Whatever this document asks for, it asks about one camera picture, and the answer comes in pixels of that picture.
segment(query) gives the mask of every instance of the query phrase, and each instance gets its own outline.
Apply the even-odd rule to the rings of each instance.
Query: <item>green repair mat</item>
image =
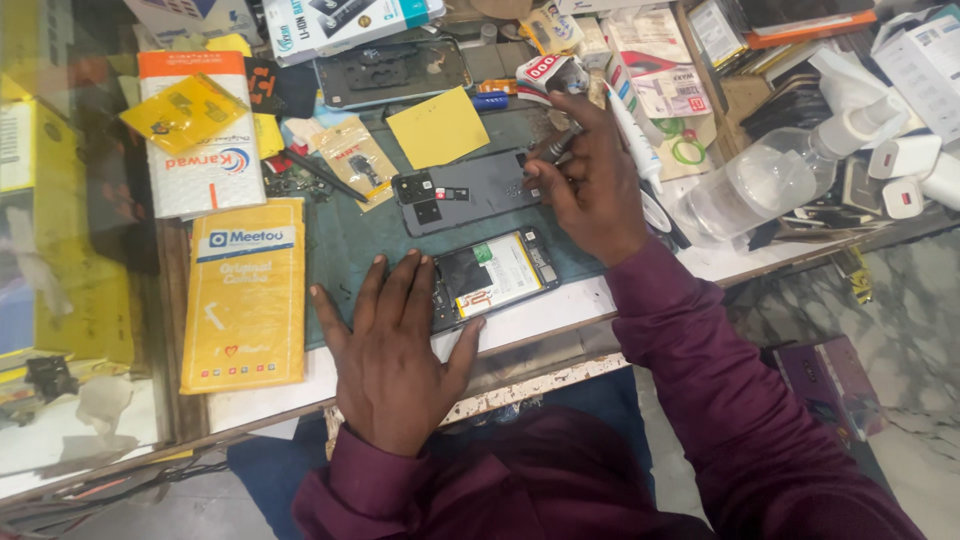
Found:
[[[403,151],[390,129],[382,121],[385,116],[382,111],[383,109],[377,109],[377,115],[370,118],[361,113],[361,118],[400,174],[408,174],[412,171],[410,163],[403,156]],[[553,131],[543,109],[522,100],[511,100],[510,108],[485,113],[480,118],[490,135],[491,143],[464,156],[462,160],[524,146],[543,139]],[[308,285],[318,282],[326,288],[348,326],[352,326],[356,293],[373,258],[380,253],[387,256],[393,267],[410,248],[420,248],[427,255],[440,255],[529,225],[540,231],[553,258],[554,269],[563,283],[597,276],[604,270],[599,260],[574,245],[570,237],[557,225],[553,209],[543,205],[508,212],[449,231],[412,238],[403,226],[396,196],[391,201],[361,213],[353,199],[334,191],[333,198],[325,203],[315,204],[308,198],[304,219],[307,236],[306,282]],[[476,253],[476,249],[475,254],[478,260],[483,256],[482,253]],[[306,350],[309,351],[322,347],[324,336],[309,293],[304,294],[307,295],[304,342]]]

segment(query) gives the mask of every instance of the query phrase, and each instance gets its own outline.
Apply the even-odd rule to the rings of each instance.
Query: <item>small plastic bag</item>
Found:
[[[367,211],[394,196],[390,180],[399,173],[360,118],[347,120],[313,135],[313,144],[337,178],[363,193],[369,203],[357,202]]]
[[[124,110],[120,119],[175,156],[216,135],[248,110],[239,98],[197,73]]]

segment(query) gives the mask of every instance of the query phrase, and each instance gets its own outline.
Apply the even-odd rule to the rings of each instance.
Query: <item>white charger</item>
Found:
[[[882,180],[926,176],[933,170],[943,142],[938,135],[902,136],[884,141],[870,156],[867,174]]]
[[[921,177],[894,180],[883,187],[883,205],[887,215],[906,219],[924,211],[924,194],[920,191]]]

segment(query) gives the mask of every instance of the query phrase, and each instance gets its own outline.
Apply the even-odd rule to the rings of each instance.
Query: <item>white tube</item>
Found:
[[[640,178],[649,181],[658,195],[663,193],[663,185],[660,184],[660,170],[663,164],[657,153],[654,152],[650,140],[643,134],[643,130],[636,124],[634,117],[623,104],[623,100],[617,97],[607,85],[607,96],[610,97],[610,108],[613,111],[613,118],[616,119],[617,126],[620,127],[620,133],[623,134],[624,142],[627,144],[627,151],[630,157],[634,159],[637,172]]]

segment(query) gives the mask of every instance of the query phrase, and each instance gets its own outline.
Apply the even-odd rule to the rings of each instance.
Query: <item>orange label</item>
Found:
[[[186,53],[139,53],[140,79],[168,75],[246,75],[240,51],[199,51]]]

